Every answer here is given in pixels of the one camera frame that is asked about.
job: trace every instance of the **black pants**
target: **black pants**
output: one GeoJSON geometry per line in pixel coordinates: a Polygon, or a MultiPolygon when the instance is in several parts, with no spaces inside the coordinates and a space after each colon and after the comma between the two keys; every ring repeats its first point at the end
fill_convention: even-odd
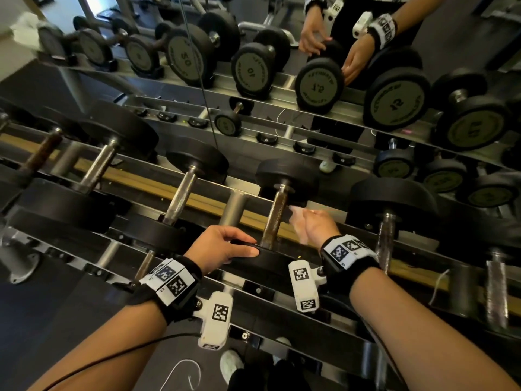
{"type": "MultiPolygon", "coordinates": [[[[286,360],[280,360],[270,369],[268,391],[311,391],[302,371],[286,360]]],[[[230,379],[228,391],[264,391],[264,376],[256,367],[237,369],[230,379]]]]}
{"type": "MultiPolygon", "coordinates": [[[[360,18],[360,15],[365,11],[371,11],[373,16],[376,18],[384,13],[393,14],[396,12],[404,3],[402,2],[385,2],[385,1],[374,1],[374,0],[344,0],[344,6],[340,10],[340,13],[336,17],[335,24],[331,30],[331,37],[340,42],[346,52],[349,52],[351,46],[355,43],[356,39],[353,37],[353,26],[360,18]]],[[[405,46],[411,45],[420,29],[421,23],[414,27],[411,27],[404,33],[398,35],[393,39],[392,43],[394,46],[405,46]]],[[[365,90],[367,89],[368,78],[364,76],[362,71],[360,76],[355,79],[349,87],[365,90]]],[[[314,117],[311,124],[312,130],[320,130],[321,133],[331,135],[344,140],[357,142],[360,138],[364,128],[360,126],[345,124],[343,122],[337,122],[331,119],[323,117],[314,117]]],[[[341,145],[329,144],[321,140],[308,139],[308,143],[312,145],[318,145],[329,148],[336,152],[342,152],[350,154],[352,149],[342,147],[341,145]]]]}

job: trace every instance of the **forearm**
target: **forearm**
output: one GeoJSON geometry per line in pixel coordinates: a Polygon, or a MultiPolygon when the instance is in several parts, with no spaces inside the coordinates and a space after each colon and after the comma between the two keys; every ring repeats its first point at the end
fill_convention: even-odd
{"type": "Polygon", "coordinates": [[[436,11],[436,9],[445,0],[409,0],[402,7],[394,12],[393,19],[398,25],[397,35],[407,31],[414,25],[420,23],[428,15],[436,11]]]}
{"type": "MultiPolygon", "coordinates": [[[[154,302],[126,306],[42,375],[28,391],[41,391],[53,381],[97,359],[161,337],[166,321],[154,302]]],[[[151,345],[89,368],[53,391],[131,391],[157,345],[151,345]]]]}
{"type": "Polygon", "coordinates": [[[350,300],[382,339],[411,391],[519,391],[485,353],[380,269],[357,278],[350,300]]]}

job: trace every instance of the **shoe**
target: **shoe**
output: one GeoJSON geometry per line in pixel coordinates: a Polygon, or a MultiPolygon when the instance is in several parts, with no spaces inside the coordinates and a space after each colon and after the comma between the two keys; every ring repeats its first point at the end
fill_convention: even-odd
{"type": "Polygon", "coordinates": [[[320,169],[321,172],[323,172],[324,174],[329,174],[329,173],[332,173],[335,169],[336,169],[336,163],[334,162],[328,162],[326,160],[324,160],[320,166],[318,166],[318,168],[320,169]]]}
{"type": "MultiPolygon", "coordinates": [[[[280,336],[278,338],[275,339],[277,342],[279,343],[282,343],[282,344],[285,344],[286,346],[290,346],[291,347],[291,343],[288,339],[286,339],[285,337],[283,336],[280,336]]],[[[273,355],[273,365],[276,365],[277,362],[279,362],[281,359],[286,359],[286,357],[278,357],[276,355],[273,355]]]]}
{"type": "Polygon", "coordinates": [[[244,368],[244,362],[242,362],[241,357],[235,351],[226,350],[221,355],[219,367],[221,368],[221,374],[226,384],[230,384],[231,375],[233,375],[237,369],[244,368]]]}

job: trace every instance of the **gray dumbbell label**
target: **gray dumbbell label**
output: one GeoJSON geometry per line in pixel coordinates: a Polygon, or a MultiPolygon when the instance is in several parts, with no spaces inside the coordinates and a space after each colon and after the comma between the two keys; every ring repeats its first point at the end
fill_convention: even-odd
{"type": "Polygon", "coordinates": [[[384,162],[378,167],[378,175],[380,177],[404,178],[409,174],[411,167],[401,160],[390,160],[384,162]]]}
{"type": "Polygon", "coordinates": [[[455,121],[447,138],[459,147],[473,147],[488,142],[503,130],[505,119],[494,111],[470,112],[455,121]]]}
{"type": "Polygon", "coordinates": [[[105,57],[103,56],[103,52],[101,48],[96,42],[90,38],[86,34],[80,33],[80,45],[81,49],[87,56],[89,60],[92,60],[94,63],[102,64],[105,61],[105,57]]]}
{"type": "Polygon", "coordinates": [[[336,78],[324,68],[308,71],[300,82],[302,99],[312,106],[329,104],[336,94],[336,78]]]}
{"type": "Polygon", "coordinates": [[[476,207],[497,207],[509,203],[512,192],[500,187],[481,188],[468,197],[468,202],[476,207]]]}
{"type": "Polygon", "coordinates": [[[197,80],[199,72],[203,73],[203,57],[199,50],[190,46],[190,40],[186,37],[173,37],[168,42],[168,55],[172,60],[176,72],[189,80],[197,80]],[[197,66],[194,62],[194,55],[197,59],[197,66]]]}
{"type": "Polygon", "coordinates": [[[233,134],[235,132],[235,125],[228,118],[217,119],[217,128],[222,134],[233,134]]]}
{"type": "Polygon", "coordinates": [[[371,102],[371,114],[380,124],[394,126],[413,120],[422,110],[425,92],[415,82],[397,81],[384,86],[371,102]]]}
{"type": "Polygon", "coordinates": [[[40,42],[44,50],[51,56],[65,57],[65,50],[60,42],[47,30],[40,31],[40,42]]]}
{"type": "Polygon", "coordinates": [[[424,184],[436,192],[448,192],[456,189],[463,182],[463,176],[454,171],[438,171],[431,174],[424,184]]]}
{"type": "Polygon", "coordinates": [[[150,60],[147,50],[141,44],[130,41],[125,50],[131,63],[140,70],[149,71],[152,69],[152,60],[150,60]]]}
{"type": "Polygon", "coordinates": [[[251,91],[260,91],[268,83],[268,66],[255,53],[244,53],[236,64],[239,84],[251,91]]]}

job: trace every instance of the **floor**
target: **floor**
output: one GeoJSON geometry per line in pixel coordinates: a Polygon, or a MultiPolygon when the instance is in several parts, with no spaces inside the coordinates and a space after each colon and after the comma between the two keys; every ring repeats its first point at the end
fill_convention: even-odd
{"type": "MultiPolygon", "coordinates": [[[[486,61],[518,30],[515,23],[481,20],[470,15],[479,0],[447,0],[446,3],[422,26],[414,43],[423,57],[427,76],[434,80],[453,68],[467,65],[481,68],[486,61]]],[[[99,0],[94,5],[95,12],[113,5],[113,0],[99,0]]],[[[265,0],[234,0],[231,11],[239,21],[262,23],[267,11],[265,0]]],[[[81,14],[76,0],[56,0],[44,9],[48,19],[68,31],[72,16],[81,14]]],[[[301,9],[289,14],[284,27],[298,38],[303,22],[301,9]]],[[[6,63],[6,53],[0,52],[6,63]]],[[[302,54],[292,52],[285,71],[296,73],[305,63],[302,54]]],[[[516,73],[491,73],[491,91],[502,98],[507,98],[521,91],[521,79],[516,73]]],[[[118,92],[90,78],[80,78],[88,88],[92,98],[112,99],[118,92]]],[[[157,83],[136,84],[150,96],[161,95],[163,98],[201,104],[200,91],[181,90],[157,83]]],[[[22,67],[16,74],[3,79],[0,83],[0,96],[24,104],[30,111],[37,113],[41,106],[51,106],[68,113],[72,118],[80,118],[81,111],[72,100],[68,88],[63,83],[58,69],[38,65],[35,62],[22,67]]],[[[228,109],[227,100],[216,95],[207,95],[208,105],[228,109]]],[[[255,116],[276,119],[279,110],[264,106],[254,109],[255,116]]],[[[295,115],[290,112],[280,116],[280,121],[290,120],[295,115]]],[[[298,117],[297,123],[309,127],[310,118],[298,117]]],[[[238,149],[224,146],[221,150],[231,159],[230,173],[236,177],[251,180],[253,171],[260,159],[267,156],[261,150],[251,153],[246,148],[238,149]]],[[[326,186],[322,195],[326,200],[338,203],[342,200],[340,190],[335,187],[350,185],[345,175],[336,175],[334,180],[323,177],[326,186]]],[[[5,280],[6,274],[0,273],[5,280]]],[[[109,286],[99,280],[83,276],[81,273],[63,266],[61,263],[46,261],[34,277],[25,284],[12,286],[0,282],[0,391],[23,391],[53,362],[89,335],[105,322],[119,308],[120,303],[110,298],[109,286]]],[[[183,322],[172,325],[168,332],[184,332],[195,327],[195,323],[183,322]]],[[[245,345],[231,341],[231,347],[245,355],[248,362],[267,362],[270,357],[245,345]]],[[[145,369],[136,391],[159,389],[171,368],[183,358],[192,358],[202,368],[202,381],[199,390],[224,390],[225,383],[218,370],[219,353],[205,352],[196,347],[192,339],[178,339],[159,346],[149,365],[145,369]]],[[[193,370],[187,363],[172,376],[173,384],[169,389],[188,390],[186,376],[193,370]]],[[[331,384],[316,386],[314,389],[336,389],[331,384]]]]}

